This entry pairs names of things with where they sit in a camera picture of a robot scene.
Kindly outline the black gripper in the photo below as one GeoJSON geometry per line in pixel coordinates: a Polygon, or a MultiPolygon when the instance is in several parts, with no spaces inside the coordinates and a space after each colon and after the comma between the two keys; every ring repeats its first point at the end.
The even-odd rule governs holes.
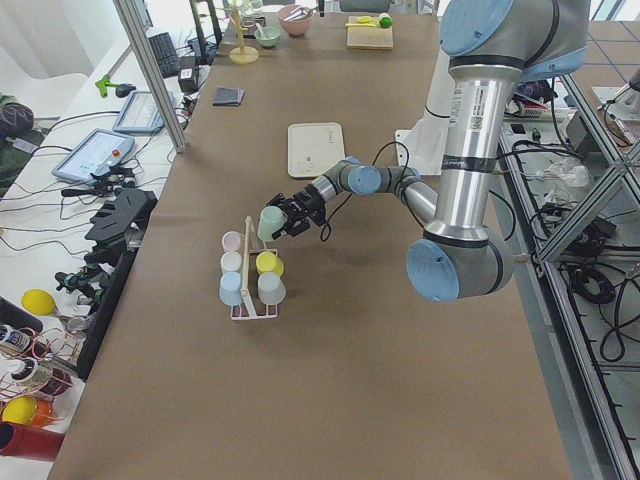
{"type": "Polygon", "coordinates": [[[300,209],[303,212],[284,213],[284,224],[272,234],[273,238],[280,238],[283,235],[295,237],[305,232],[310,228],[308,218],[316,225],[326,223],[325,200],[314,186],[305,186],[291,197],[278,193],[267,202],[267,205],[281,210],[300,209]]]}

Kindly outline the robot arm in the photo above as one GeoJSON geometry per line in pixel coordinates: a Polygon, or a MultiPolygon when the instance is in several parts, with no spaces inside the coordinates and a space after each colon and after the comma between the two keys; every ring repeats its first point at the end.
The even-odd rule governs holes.
{"type": "Polygon", "coordinates": [[[506,242],[484,222],[505,108],[516,87],[577,70],[586,56],[585,1],[454,1],[440,24],[454,88],[440,186],[408,166],[377,167],[348,157],[291,197],[262,210],[258,236],[272,242],[327,226],[341,193],[395,195],[424,224],[406,269],[424,298],[453,301],[500,290],[513,272],[506,242]]]}
{"type": "Polygon", "coordinates": [[[283,234],[297,236],[311,223],[327,224],[326,204],[343,192],[359,196],[392,193],[419,220],[429,222],[435,216],[437,193],[423,182],[417,170],[408,166],[364,165],[348,157],[292,197],[278,194],[270,200],[267,206],[275,209],[276,224],[269,227],[261,220],[259,227],[263,231],[259,237],[263,241],[274,241],[283,234]]]}

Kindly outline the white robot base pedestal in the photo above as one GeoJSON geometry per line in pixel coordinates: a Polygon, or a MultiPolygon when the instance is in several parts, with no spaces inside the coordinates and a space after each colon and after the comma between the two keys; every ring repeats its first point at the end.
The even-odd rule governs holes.
{"type": "Polygon", "coordinates": [[[454,80],[448,72],[450,57],[438,52],[424,113],[410,130],[397,130],[395,139],[408,149],[396,146],[398,164],[418,170],[421,175],[439,176],[446,146],[454,80]]]}

